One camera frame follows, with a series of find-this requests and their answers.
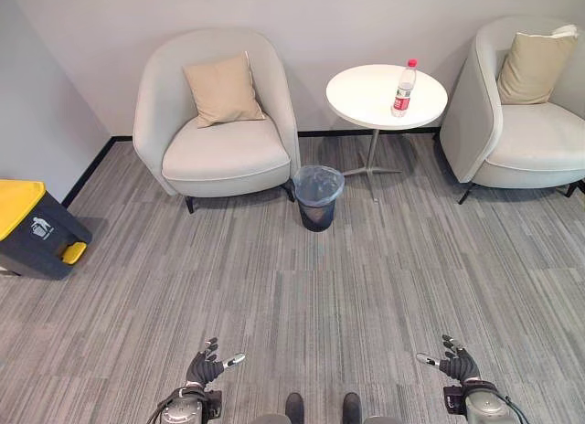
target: beige armchair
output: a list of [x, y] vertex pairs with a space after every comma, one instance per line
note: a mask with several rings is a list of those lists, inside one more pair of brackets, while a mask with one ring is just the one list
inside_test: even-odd
[[455, 176], [470, 182], [460, 204], [474, 185], [542, 188], [585, 177], [585, 33], [549, 102], [503, 106], [496, 87], [516, 32], [546, 34], [567, 23], [513, 16], [477, 33], [440, 132]]
[[[263, 121], [198, 129], [183, 67], [248, 51]], [[283, 186], [301, 166], [291, 97], [282, 63], [263, 36], [248, 29], [201, 29], [162, 45], [144, 69], [133, 131], [134, 149], [169, 195], [237, 196]]]

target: table pedestal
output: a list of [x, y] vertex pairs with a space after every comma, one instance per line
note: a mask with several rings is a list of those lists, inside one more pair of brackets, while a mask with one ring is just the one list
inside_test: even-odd
[[372, 139], [369, 142], [369, 150], [367, 152], [367, 161], [364, 166], [361, 168], [356, 168], [355, 170], [345, 171], [343, 173], [344, 176], [348, 177], [350, 175], [367, 175], [367, 182], [369, 184], [369, 191], [372, 194], [372, 198], [375, 202], [378, 201], [378, 197], [376, 192], [374, 191], [374, 179], [373, 174], [384, 174], [384, 173], [401, 173], [400, 170], [390, 170], [388, 168], [382, 168], [381, 166], [374, 166], [372, 165], [374, 162], [374, 152], [376, 151], [376, 143], [378, 142], [378, 136], [380, 135], [380, 130], [375, 129], [372, 132]]

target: plastic water bottle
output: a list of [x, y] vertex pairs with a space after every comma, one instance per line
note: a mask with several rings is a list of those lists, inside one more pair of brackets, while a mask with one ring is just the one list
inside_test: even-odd
[[409, 65], [402, 71], [399, 80], [399, 88], [396, 91], [396, 99], [392, 106], [392, 114], [394, 116], [404, 116], [406, 109], [410, 104], [410, 93], [414, 88], [414, 83], [417, 80], [417, 60], [411, 58]]

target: shoe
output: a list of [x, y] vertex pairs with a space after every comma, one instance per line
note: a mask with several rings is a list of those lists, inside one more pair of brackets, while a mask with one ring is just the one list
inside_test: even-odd
[[294, 393], [286, 398], [284, 415], [289, 417], [291, 424], [304, 424], [304, 403], [303, 397]]
[[350, 392], [344, 398], [342, 424], [362, 424], [362, 402], [359, 396]]

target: yellow lid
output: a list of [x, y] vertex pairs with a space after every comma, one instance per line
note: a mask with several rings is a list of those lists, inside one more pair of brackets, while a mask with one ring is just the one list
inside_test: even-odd
[[0, 241], [15, 230], [43, 195], [42, 182], [0, 179]]

